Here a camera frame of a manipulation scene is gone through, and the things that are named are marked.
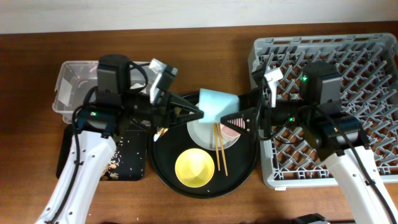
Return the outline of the gold snack wrapper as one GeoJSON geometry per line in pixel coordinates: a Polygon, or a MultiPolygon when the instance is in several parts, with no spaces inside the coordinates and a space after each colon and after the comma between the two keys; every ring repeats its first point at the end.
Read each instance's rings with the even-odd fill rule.
{"type": "Polygon", "coordinates": [[[153,140],[156,142],[160,137],[162,137],[169,129],[168,128],[159,128],[157,132],[154,134],[153,140]]]}

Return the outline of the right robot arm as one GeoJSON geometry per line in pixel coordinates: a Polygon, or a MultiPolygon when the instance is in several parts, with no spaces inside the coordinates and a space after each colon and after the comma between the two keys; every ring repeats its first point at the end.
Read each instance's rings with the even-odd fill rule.
{"type": "Polygon", "coordinates": [[[300,127],[348,200],[356,223],[397,223],[397,209],[376,167],[374,153],[359,119],[342,111],[338,69],[326,62],[304,66],[298,100],[277,99],[280,69],[252,73],[257,87],[239,96],[235,113],[221,124],[254,140],[275,139],[289,126],[300,127]]]}

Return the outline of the grey plate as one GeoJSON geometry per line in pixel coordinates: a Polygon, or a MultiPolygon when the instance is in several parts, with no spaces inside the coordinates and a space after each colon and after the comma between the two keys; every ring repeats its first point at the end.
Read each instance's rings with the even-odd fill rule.
{"type": "MultiPolygon", "coordinates": [[[[190,137],[197,145],[207,150],[215,151],[213,124],[199,123],[198,120],[194,120],[187,123],[187,130],[190,137]]],[[[235,141],[225,141],[223,139],[224,148],[231,147],[238,139],[235,141]]]]}

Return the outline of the yellow bowl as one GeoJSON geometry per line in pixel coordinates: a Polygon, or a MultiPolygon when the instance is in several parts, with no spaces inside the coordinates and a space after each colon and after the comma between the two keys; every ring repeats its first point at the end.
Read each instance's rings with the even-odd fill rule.
{"type": "Polygon", "coordinates": [[[215,163],[205,150],[191,148],[177,157],[174,170],[177,179],[184,186],[199,188],[213,178],[215,163]]]}

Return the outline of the white napkin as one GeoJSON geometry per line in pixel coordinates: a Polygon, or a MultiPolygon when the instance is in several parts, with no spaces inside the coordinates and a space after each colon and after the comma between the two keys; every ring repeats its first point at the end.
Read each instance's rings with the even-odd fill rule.
{"type": "Polygon", "coordinates": [[[135,83],[131,85],[130,90],[142,91],[146,86],[147,84],[145,83],[135,83]]]}

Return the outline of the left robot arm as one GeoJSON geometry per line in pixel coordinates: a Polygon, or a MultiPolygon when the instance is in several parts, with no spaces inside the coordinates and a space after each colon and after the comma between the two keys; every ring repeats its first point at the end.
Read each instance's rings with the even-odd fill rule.
{"type": "Polygon", "coordinates": [[[156,128],[171,128],[198,120],[204,112],[169,88],[178,70],[153,59],[157,74],[148,95],[134,88],[131,71],[149,79],[142,65],[125,55],[100,57],[97,85],[72,113],[72,142],[65,166],[37,223],[84,223],[104,168],[127,129],[147,136],[156,128]]]}

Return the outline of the wooden chopstick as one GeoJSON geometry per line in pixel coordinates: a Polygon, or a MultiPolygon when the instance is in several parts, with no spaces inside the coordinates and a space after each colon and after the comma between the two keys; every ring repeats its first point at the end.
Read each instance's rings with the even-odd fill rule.
{"type": "Polygon", "coordinates": [[[226,157],[225,157],[225,152],[224,152],[223,138],[221,136],[220,123],[216,123],[216,130],[217,130],[218,137],[220,139],[220,144],[221,144],[221,156],[222,156],[223,165],[224,165],[224,172],[225,172],[225,175],[228,176],[228,167],[227,167],[227,164],[226,164],[226,157]]]}
{"type": "Polygon", "coordinates": [[[220,155],[218,149],[218,130],[217,130],[217,123],[213,124],[213,134],[215,139],[215,151],[216,151],[216,161],[217,161],[217,168],[220,171],[220,155]]]}

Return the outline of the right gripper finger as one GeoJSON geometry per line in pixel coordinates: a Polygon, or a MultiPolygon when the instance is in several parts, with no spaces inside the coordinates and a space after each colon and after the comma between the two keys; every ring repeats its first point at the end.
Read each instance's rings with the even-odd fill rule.
{"type": "Polygon", "coordinates": [[[260,98],[261,90],[259,87],[253,88],[243,95],[239,95],[239,110],[243,111],[249,108],[255,108],[260,98]]]}
{"type": "Polygon", "coordinates": [[[239,134],[252,134],[254,128],[255,109],[249,108],[220,118],[221,124],[239,134]]]}

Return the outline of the pink cup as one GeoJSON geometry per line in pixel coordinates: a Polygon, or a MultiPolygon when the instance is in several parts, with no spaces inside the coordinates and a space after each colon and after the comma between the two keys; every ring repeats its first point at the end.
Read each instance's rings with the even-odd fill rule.
{"type": "Polygon", "coordinates": [[[223,124],[220,124],[220,131],[221,131],[221,137],[225,141],[235,141],[241,135],[237,131],[235,131],[235,130],[233,130],[233,129],[231,129],[231,128],[223,125],[223,124]]]}

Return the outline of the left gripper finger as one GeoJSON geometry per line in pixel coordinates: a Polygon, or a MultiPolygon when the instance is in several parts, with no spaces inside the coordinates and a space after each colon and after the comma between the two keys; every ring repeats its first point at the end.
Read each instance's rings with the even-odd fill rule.
{"type": "Polygon", "coordinates": [[[182,111],[202,115],[202,111],[196,105],[175,93],[169,93],[169,108],[174,111],[176,108],[180,108],[182,111]]]}
{"type": "Polygon", "coordinates": [[[185,124],[194,120],[201,119],[204,113],[199,111],[198,113],[189,114],[168,114],[162,121],[161,126],[163,128],[172,128],[174,126],[185,124]]]}

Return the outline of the food scraps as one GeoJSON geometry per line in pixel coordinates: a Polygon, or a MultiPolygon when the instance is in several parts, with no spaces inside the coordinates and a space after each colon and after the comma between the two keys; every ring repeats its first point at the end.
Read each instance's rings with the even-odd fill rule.
{"type": "Polygon", "coordinates": [[[119,180],[119,172],[117,169],[123,163],[121,161],[122,155],[120,153],[120,147],[122,145],[123,144],[121,144],[119,141],[116,143],[116,150],[104,168],[104,171],[100,177],[100,181],[119,180]]]}

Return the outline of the blue cup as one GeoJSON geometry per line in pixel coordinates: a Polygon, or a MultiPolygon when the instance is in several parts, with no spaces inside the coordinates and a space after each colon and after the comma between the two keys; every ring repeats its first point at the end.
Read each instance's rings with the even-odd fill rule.
{"type": "Polygon", "coordinates": [[[221,117],[239,111],[238,95],[201,88],[198,107],[204,115],[199,123],[219,123],[221,117]]]}

